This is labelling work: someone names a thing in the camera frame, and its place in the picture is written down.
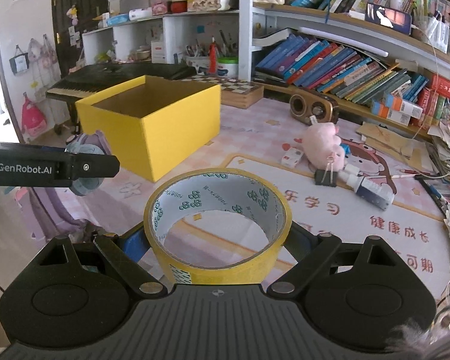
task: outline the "shelf board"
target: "shelf board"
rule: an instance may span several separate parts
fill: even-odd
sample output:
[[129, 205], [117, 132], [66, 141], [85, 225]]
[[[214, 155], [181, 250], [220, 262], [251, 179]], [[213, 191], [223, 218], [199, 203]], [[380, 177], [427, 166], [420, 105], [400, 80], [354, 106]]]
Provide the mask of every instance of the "shelf board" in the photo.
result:
[[167, 13], [166, 15], [149, 16], [149, 17], [143, 17], [142, 19], [125, 21], [124, 23], [116, 24], [114, 26], [108, 26], [105, 28], [99, 28], [98, 30], [85, 32], [83, 35], [90, 35], [92, 33], [105, 31], [108, 29], [112, 29], [114, 27], [129, 26], [132, 24], [141, 23], [143, 21], [163, 19], [164, 17], [195, 16], [195, 15], [227, 15], [227, 14], [236, 14], [238, 12], [239, 12], [238, 9], [233, 9], [233, 10], [228, 10], [228, 11], [197, 11], [197, 12], [193, 11], [193, 12], [182, 12], [182, 13]]
[[[325, 23], [325, 17], [327, 12], [317, 9], [291, 7], [289, 5], [276, 5], [276, 4], [261, 4], [254, 3], [255, 12], [257, 9], [261, 9], [266, 15], [273, 15], [277, 17], [290, 17], [292, 19], [299, 19], [304, 21], [311, 21], [315, 23]], [[340, 35], [342, 28], [347, 27], [348, 30], [360, 33], [362, 36], [366, 32], [366, 36], [379, 39], [392, 45], [398, 45], [404, 49], [410, 50], [419, 56], [424, 56], [428, 60], [435, 64], [435, 55], [433, 48], [429, 44], [423, 43], [418, 39], [407, 36], [401, 32], [394, 31], [390, 28], [380, 26], [368, 21], [355, 19], [344, 13], [331, 13], [329, 16], [328, 26], [330, 34]], [[437, 59], [439, 62], [439, 68], [443, 67], [450, 70], [450, 56], [440, 50], [435, 50]]]
[[[270, 84], [261, 84], [261, 85], [263, 85], [264, 89], [268, 89], [270, 91], [275, 91], [275, 92], [286, 93], [287, 95], [295, 95], [296, 94], [296, 90], [298, 89], [295, 86], [281, 87], [281, 86], [270, 85]], [[411, 135], [415, 135], [415, 133], [418, 130], [418, 127], [415, 127], [415, 126], [404, 126], [404, 125], [402, 125], [400, 123], [396, 123], [396, 122], [394, 122], [392, 120], [384, 119], [383, 117], [380, 117], [380, 116], [377, 116], [377, 115], [373, 115], [372, 112], [370, 112], [370, 109], [365, 107], [365, 106], [363, 106], [363, 105], [355, 104], [355, 103], [353, 103], [351, 101], [343, 100], [343, 99], [340, 99], [339, 97], [336, 97], [336, 96], [333, 96], [333, 95], [327, 94], [327, 96], [329, 96], [329, 97], [333, 98], [334, 100], [336, 100], [340, 110], [342, 110], [342, 111], [346, 111], [346, 112], [349, 112], [351, 114], [358, 115], [358, 116], [361, 116], [361, 117], [366, 117], [368, 119], [376, 120], [377, 122], [386, 124], [388, 126], [392, 126], [392, 127], [397, 128], [397, 129], [399, 129], [401, 131], [407, 132], [408, 134], [411, 134]], [[418, 135], [420, 137], [422, 137], [422, 138], [430, 139], [430, 137], [428, 136], [428, 134], [427, 134], [427, 132], [425, 130], [420, 129], [420, 131], [418, 132]]]

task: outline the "pink backpack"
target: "pink backpack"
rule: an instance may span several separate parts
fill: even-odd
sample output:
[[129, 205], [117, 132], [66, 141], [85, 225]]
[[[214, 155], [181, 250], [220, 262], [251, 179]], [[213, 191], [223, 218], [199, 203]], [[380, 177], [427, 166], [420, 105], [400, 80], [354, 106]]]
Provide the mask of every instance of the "pink backpack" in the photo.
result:
[[45, 116], [38, 107], [30, 101], [27, 93], [22, 107], [22, 134], [27, 132], [31, 137], [37, 137], [47, 129]]

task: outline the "chess board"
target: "chess board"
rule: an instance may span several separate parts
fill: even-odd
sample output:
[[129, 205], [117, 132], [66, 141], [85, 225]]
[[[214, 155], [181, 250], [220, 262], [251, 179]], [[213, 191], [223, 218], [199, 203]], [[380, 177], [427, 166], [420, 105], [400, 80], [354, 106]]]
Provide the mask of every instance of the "chess board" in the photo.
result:
[[182, 81], [199, 81], [218, 84], [222, 89], [222, 104], [238, 108], [248, 108], [263, 97], [263, 86], [240, 79], [214, 76], [192, 76]]

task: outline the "cartoon girl print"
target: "cartoon girl print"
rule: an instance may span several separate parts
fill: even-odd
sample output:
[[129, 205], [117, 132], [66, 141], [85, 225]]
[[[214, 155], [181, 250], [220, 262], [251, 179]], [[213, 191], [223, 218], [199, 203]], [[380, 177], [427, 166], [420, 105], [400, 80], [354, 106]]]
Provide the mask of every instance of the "cartoon girl print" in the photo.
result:
[[394, 194], [397, 193], [387, 162], [377, 154], [375, 149], [362, 142], [355, 142], [353, 139], [342, 138], [342, 143], [350, 147], [351, 153], [345, 156], [348, 164], [359, 168], [363, 176], [383, 176], [386, 182], [382, 183], [382, 186], [386, 184]]

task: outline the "wooden door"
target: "wooden door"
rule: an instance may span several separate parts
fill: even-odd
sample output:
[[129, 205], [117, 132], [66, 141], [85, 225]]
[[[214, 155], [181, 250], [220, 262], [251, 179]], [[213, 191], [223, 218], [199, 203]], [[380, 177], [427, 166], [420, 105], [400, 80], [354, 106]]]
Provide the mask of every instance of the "wooden door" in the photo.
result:
[[95, 30], [98, 21], [94, 17], [108, 12], [108, 0], [52, 0], [52, 18], [55, 32], [55, 46], [62, 77], [68, 74], [70, 68], [75, 67], [81, 48], [71, 46], [69, 27], [72, 19], [67, 11], [75, 5], [77, 7], [78, 25], [75, 32], [83, 34], [84, 31]]

